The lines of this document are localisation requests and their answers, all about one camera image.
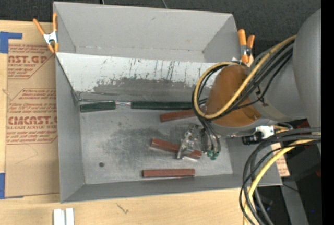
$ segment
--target white plastic piece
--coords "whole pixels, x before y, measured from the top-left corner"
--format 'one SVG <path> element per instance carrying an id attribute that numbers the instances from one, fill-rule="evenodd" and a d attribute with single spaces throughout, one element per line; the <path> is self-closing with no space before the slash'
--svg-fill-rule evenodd
<path id="1" fill-rule="evenodd" d="M 54 209 L 53 225 L 74 225 L 74 209 Z"/>
<path id="2" fill-rule="evenodd" d="M 256 127 L 256 131 L 263 133 L 263 139 L 268 138 L 274 134 L 273 126 L 258 126 Z"/>

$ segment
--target brown cylinder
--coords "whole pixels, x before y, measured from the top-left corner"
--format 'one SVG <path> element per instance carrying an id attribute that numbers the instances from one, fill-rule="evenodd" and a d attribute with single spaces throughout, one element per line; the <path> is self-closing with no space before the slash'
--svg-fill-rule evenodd
<path id="1" fill-rule="evenodd" d="M 206 102 L 207 114 L 216 113 L 232 98 L 246 79 L 248 69 L 249 68 L 244 65 L 231 65 L 225 67 L 217 75 Z M 246 98 L 241 105 L 250 102 L 250 99 Z M 214 123 L 225 127 L 242 127 L 251 125 L 260 117 L 260 113 L 250 105 L 216 119 L 214 120 Z"/>

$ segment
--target cardboard sheet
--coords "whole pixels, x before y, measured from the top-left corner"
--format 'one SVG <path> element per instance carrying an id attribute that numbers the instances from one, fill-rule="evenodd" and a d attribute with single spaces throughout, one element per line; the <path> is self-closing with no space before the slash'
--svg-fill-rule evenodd
<path id="1" fill-rule="evenodd" d="M 41 25 L 52 30 L 50 23 Z M 23 34 L 9 40 L 2 91 L 8 102 L 5 196 L 58 193 L 55 57 L 33 22 L 0 21 L 0 31 Z"/>

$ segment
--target yellow cable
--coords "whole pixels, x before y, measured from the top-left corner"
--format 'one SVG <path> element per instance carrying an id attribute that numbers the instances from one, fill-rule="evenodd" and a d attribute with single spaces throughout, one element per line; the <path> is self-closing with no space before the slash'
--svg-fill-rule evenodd
<path id="1" fill-rule="evenodd" d="M 303 140 L 297 140 L 295 142 L 293 142 L 290 145 L 298 145 L 298 144 L 305 144 L 305 143 L 309 143 L 310 141 L 313 141 L 313 139 L 303 139 Z M 287 153 L 288 151 L 292 150 L 293 148 L 295 148 L 295 146 L 289 147 L 289 148 L 284 148 L 280 151 L 278 151 L 272 158 L 270 158 L 270 160 L 268 160 L 268 162 L 263 166 L 263 168 L 259 171 L 259 173 L 257 174 L 257 176 L 255 177 L 254 181 L 252 182 L 250 188 L 249 188 L 249 197 L 251 198 L 253 196 L 253 192 L 255 190 L 255 188 L 257 187 L 258 183 L 260 182 L 260 180 L 262 179 L 262 177 L 264 176 L 264 174 L 268 171 L 268 169 L 271 167 L 271 165 L 277 160 L 279 159 L 282 155 L 284 155 L 285 153 Z M 245 203 L 245 212 L 248 214 L 248 205 Z M 244 216 L 244 225 L 248 224 L 248 220 L 247 218 Z"/>
<path id="2" fill-rule="evenodd" d="M 195 87 L 195 91 L 194 91 L 194 96 L 193 96 L 193 101 L 194 101 L 194 107 L 196 112 L 206 118 L 206 119 L 213 119 L 219 115 L 221 115 L 222 113 L 224 113 L 230 106 L 231 104 L 236 100 L 236 98 L 241 94 L 241 92 L 245 89 L 246 85 L 250 82 L 250 80 L 252 79 L 252 77 L 255 75 L 255 73 L 259 70 L 259 68 L 262 66 L 262 64 L 276 51 L 278 51 L 280 48 L 284 47 L 285 45 L 287 45 L 288 43 L 290 43 L 291 41 L 293 41 L 296 38 L 296 35 L 293 35 L 292 37 L 287 38 L 286 40 L 282 41 L 281 43 L 277 44 L 276 46 L 274 46 L 268 53 L 266 53 L 266 55 L 263 56 L 263 58 L 257 63 L 257 65 L 253 68 L 253 70 L 251 71 L 251 73 L 247 76 L 247 78 L 245 79 L 245 81 L 241 84 L 241 86 L 239 87 L 239 89 L 237 90 L 237 92 L 234 94 L 234 96 L 223 106 L 222 109 L 220 109 L 218 112 L 214 113 L 214 114 L 206 114 L 204 113 L 199 105 L 198 105 L 198 100 L 197 100 L 197 96 L 198 96 L 198 91 L 199 91 L 199 87 L 200 84 L 202 83 L 203 79 L 215 68 L 217 68 L 218 66 L 221 65 L 231 65 L 232 63 L 228 63 L 228 62 L 222 62 L 216 65 L 211 66 L 208 70 L 205 71 L 205 73 L 200 77 L 196 87 Z"/>

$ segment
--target blue tape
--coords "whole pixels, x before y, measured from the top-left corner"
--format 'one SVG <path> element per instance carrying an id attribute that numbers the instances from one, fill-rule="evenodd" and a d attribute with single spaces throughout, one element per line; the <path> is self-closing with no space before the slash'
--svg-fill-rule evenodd
<path id="1" fill-rule="evenodd" d="M 9 39 L 22 39 L 22 33 L 0 32 L 0 53 L 8 53 Z"/>
<path id="2" fill-rule="evenodd" d="M 0 173 L 0 199 L 5 199 L 5 173 Z"/>

